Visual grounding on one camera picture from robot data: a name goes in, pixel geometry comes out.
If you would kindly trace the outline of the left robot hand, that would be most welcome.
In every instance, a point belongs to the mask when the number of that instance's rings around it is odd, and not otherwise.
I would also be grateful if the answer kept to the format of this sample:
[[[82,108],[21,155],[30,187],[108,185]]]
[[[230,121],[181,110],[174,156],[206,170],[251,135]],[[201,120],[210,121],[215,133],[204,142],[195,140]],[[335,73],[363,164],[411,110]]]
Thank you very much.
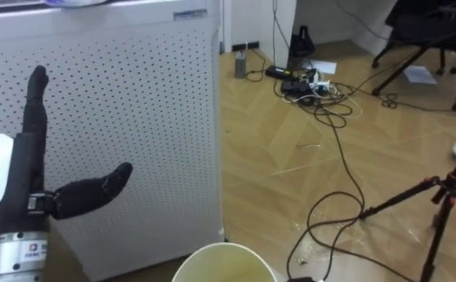
[[[124,162],[108,175],[45,189],[48,118],[43,103],[49,76],[44,66],[33,69],[27,83],[22,131],[13,138],[9,165],[3,168],[0,234],[48,233],[49,219],[57,221],[94,212],[113,201],[133,172]]]

